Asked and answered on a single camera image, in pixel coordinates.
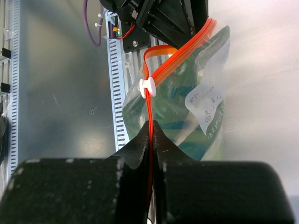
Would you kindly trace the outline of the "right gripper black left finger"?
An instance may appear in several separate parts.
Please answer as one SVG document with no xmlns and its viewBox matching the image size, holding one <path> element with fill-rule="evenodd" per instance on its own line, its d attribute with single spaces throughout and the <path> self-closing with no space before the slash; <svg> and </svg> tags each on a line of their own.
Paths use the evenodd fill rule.
<svg viewBox="0 0 299 224">
<path fill-rule="evenodd" d="M 0 201 L 3 224 L 144 224 L 149 125 L 108 158 L 28 159 Z"/>
</svg>

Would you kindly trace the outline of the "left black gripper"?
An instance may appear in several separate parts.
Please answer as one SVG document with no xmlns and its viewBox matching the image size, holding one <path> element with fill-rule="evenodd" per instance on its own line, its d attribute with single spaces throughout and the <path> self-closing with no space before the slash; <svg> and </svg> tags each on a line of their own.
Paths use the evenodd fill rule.
<svg viewBox="0 0 299 224">
<path fill-rule="evenodd" d="M 100 0 L 122 22 L 139 23 L 153 37 L 181 48 L 205 25 L 207 0 Z"/>
</svg>

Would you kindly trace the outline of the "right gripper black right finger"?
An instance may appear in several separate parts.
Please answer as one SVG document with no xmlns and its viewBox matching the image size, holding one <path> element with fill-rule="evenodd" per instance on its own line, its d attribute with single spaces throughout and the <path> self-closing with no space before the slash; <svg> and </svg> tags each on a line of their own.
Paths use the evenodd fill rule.
<svg viewBox="0 0 299 224">
<path fill-rule="evenodd" d="M 292 224 L 277 172 L 259 161 L 197 161 L 154 122 L 154 188 L 159 224 Z"/>
</svg>

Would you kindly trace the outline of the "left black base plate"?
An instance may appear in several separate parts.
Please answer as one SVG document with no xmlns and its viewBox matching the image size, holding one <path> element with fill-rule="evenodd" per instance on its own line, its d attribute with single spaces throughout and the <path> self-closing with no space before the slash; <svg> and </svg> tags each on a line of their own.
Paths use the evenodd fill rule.
<svg viewBox="0 0 299 224">
<path fill-rule="evenodd" d="M 151 46 L 150 35 L 135 25 L 130 33 L 122 39 L 122 45 L 125 53 L 147 49 Z"/>
</svg>

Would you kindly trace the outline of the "aluminium mounting rail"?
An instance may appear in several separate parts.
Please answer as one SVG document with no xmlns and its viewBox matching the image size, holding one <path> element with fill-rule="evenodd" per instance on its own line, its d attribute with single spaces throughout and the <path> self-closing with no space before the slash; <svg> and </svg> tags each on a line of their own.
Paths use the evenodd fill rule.
<svg viewBox="0 0 299 224">
<path fill-rule="evenodd" d="M 139 77 L 139 71 L 143 66 L 143 54 L 148 47 L 142 47 L 135 52 L 123 53 L 122 59 L 124 59 L 124 81 L 125 81 L 125 94 L 128 93 L 131 85 L 135 82 L 136 78 Z M 150 74 L 153 73 L 154 69 L 157 69 L 167 59 L 168 55 L 154 56 L 146 60 L 149 67 Z"/>
</svg>

